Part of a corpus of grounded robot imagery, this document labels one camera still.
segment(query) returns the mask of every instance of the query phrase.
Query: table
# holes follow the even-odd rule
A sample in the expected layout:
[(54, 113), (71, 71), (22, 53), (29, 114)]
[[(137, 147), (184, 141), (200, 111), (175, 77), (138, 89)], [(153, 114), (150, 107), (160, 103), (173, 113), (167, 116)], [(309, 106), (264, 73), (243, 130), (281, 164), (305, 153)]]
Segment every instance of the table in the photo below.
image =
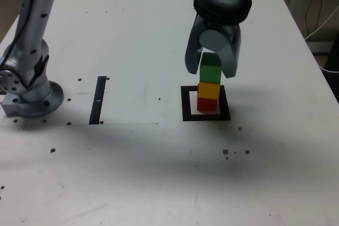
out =
[[(240, 25), (225, 122), (182, 121), (192, 2), (55, 0), (47, 74), (65, 101), (1, 111), (1, 225), (339, 223), (339, 106), (284, 1), (253, 0)], [(98, 76), (104, 124), (88, 125)]]

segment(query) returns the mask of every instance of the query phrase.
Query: black square marker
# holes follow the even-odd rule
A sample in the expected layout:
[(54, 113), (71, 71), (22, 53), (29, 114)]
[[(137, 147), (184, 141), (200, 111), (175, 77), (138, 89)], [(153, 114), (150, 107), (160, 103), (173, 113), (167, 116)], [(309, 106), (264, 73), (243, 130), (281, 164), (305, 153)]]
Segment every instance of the black square marker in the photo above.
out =
[(190, 92), (197, 91), (198, 86), (181, 86), (181, 107), (183, 121), (229, 121), (231, 116), (227, 104), (224, 86), (220, 86), (219, 108), (220, 114), (194, 114), (191, 113)]

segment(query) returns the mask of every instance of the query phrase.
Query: stacked blocks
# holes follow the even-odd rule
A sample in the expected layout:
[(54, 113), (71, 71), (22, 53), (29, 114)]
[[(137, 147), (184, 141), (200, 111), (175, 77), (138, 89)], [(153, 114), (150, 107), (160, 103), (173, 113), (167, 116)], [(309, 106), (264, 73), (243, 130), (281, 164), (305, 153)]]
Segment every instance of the stacked blocks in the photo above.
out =
[(221, 61), (216, 53), (205, 52), (200, 63), (198, 111), (216, 111), (221, 82)]

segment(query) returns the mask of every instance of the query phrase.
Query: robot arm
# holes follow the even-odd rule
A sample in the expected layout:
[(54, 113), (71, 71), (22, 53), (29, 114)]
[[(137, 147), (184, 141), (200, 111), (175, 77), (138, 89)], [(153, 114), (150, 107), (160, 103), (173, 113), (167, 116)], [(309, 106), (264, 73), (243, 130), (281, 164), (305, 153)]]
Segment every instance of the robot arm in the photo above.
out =
[(190, 34), (185, 63), (196, 74), (202, 48), (218, 54), (226, 78), (236, 75), (241, 43), (239, 23), (243, 22), (252, 0), (194, 0), (197, 12)]
[(48, 81), (48, 46), (42, 39), (54, 0), (23, 0), (15, 38), (0, 59), (0, 87), (7, 116), (39, 117), (63, 102), (62, 88)]
[[(64, 100), (62, 88), (48, 81), (49, 51), (42, 39), (54, 0), (23, 0), (15, 38), (0, 59), (0, 88), (7, 92), (7, 116), (40, 117)], [(187, 70), (196, 74), (202, 48), (216, 52), (224, 75), (234, 77), (240, 49), (239, 23), (251, 0), (194, 0), (197, 11), (185, 54)]]

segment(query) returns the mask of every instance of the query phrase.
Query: black cable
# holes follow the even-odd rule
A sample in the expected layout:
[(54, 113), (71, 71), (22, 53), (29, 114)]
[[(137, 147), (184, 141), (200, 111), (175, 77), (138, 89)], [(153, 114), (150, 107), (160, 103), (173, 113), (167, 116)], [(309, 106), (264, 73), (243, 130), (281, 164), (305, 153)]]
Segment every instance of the black cable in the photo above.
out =
[(30, 19), (31, 13), (32, 13), (32, 7), (33, 7), (33, 0), (30, 0), (30, 4), (29, 4), (29, 9), (28, 9), (28, 13), (27, 13), (27, 16), (26, 16), (26, 20), (25, 20), (24, 24), (22, 25), (20, 31), (17, 33), (16, 37), (13, 39), (13, 41), (12, 41), (12, 43), (11, 43), (11, 45), (10, 45), (10, 47), (9, 47), (5, 57), (4, 57), (4, 59), (3, 59), (3, 61), (1, 62), (1, 64), (0, 64), (0, 71), (4, 70), (3, 69), (4, 65), (6, 64), (8, 58), (10, 57), (10, 55), (11, 55), (13, 49), (14, 49), (14, 46), (16, 45), (17, 41), (19, 40), (21, 34), (25, 30), (25, 28), (26, 28), (26, 26), (28, 24), (28, 21)]
[(319, 13), (318, 13), (318, 19), (317, 19), (316, 27), (314, 28), (313, 32), (316, 31), (317, 28), (318, 28), (320, 14), (322, 13), (322, 9), (323, 9), (323, 0), (320, 0), (320, 8), (319, 8)]
[(306, 29), (307, 29), (307, 36), (309, 36), (309, 28), (308, 28), (308, 24), (307, 24), (307, 16), (308, 16), (308, 11), (309, 11), (309, 9), (310, 9), (311, 6), (312, 6), (312, 3), (313, 3), (313, 0), (311, 0), (311, 1), (309, 2), (309, 5), (308, 5), (307, 11), (306, 11), (306, 15), (305, 15), (305, 25), (306, 25)]

